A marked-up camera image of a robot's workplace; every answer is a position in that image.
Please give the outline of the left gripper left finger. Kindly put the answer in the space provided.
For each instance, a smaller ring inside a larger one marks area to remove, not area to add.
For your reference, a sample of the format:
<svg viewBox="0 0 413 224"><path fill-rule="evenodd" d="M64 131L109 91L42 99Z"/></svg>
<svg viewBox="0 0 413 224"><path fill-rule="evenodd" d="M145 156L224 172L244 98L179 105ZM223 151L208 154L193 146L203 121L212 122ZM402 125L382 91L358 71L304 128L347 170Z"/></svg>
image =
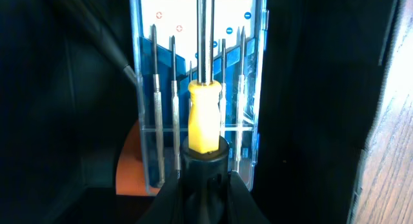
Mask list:
<svg viewBox="0 0 413 224"><path fill-rule="evenodd" d="M182 195L180 179L169 178L136 224L183 224Z"/></svg>

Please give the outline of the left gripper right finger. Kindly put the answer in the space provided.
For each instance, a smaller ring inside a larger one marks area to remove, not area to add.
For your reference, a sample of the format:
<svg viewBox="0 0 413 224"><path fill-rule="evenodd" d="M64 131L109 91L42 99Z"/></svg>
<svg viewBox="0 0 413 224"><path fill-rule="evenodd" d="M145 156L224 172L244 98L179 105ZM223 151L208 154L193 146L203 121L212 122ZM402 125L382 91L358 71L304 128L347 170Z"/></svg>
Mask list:
<svg viewBox="0 0 413 224"><path fill-rule="evenodd" d="M270 224L236 171L228 174L227 220L231 224Z"/></svg>

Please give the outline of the orange scraper wooden handle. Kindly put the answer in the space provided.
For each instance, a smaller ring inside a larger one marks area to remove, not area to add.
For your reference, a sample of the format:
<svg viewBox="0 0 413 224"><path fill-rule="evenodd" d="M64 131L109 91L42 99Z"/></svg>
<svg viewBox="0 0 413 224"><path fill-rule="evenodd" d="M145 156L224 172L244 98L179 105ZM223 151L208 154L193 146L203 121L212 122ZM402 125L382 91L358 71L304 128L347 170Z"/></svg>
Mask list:
<svg viewBox="0 0 413 224"><path fill-rule="evenodd" d="M144 164L141 153L139 121L130 129L116 168L116 194L150 196L146 191Z"/></svg>

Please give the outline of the black yellow screwdriver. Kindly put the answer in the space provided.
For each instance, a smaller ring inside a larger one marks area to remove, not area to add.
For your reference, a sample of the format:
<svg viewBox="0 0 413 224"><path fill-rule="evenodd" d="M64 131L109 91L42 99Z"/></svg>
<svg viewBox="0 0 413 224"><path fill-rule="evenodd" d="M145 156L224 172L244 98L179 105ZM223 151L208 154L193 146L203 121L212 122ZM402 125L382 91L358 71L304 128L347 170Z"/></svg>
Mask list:
<svg viewBox="0 0 413 224"><path fill-rule="evenodd" d="M219 94L213 79L214 0L197 0L197 79L183 148L184 223L220 223L225 213L228 144L222 138Z"/></svg>

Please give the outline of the blue precision screwdriver set case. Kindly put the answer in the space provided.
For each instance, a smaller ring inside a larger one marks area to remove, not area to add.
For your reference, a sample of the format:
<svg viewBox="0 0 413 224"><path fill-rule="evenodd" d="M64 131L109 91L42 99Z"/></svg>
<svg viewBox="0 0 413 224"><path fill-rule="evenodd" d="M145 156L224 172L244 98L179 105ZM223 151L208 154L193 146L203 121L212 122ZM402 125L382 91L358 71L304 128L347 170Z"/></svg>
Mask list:
<svg viewBox="0 0 413 224"><path fill-rule="evenodd" d="M247 188L259 150L267 0L130 0L139 119L116 172L116 192L154 196L181 168L182 145L227 165Z"/></svg>

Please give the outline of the dark green box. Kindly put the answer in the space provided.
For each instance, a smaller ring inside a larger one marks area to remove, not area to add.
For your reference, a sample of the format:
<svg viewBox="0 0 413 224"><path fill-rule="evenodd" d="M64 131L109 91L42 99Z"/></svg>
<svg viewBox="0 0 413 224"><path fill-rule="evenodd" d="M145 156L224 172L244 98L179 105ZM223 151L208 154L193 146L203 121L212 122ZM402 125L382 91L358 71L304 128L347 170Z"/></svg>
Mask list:
<svg viewBox="0 0 413 224"><path fill-rule="evenodd" d="M134 65L130 0L88 0ZM267 0L251 196L271 223L346 223L398 0ZM118 196L136 87L52 0L1 0L1 222L135 223Z"/></svg>

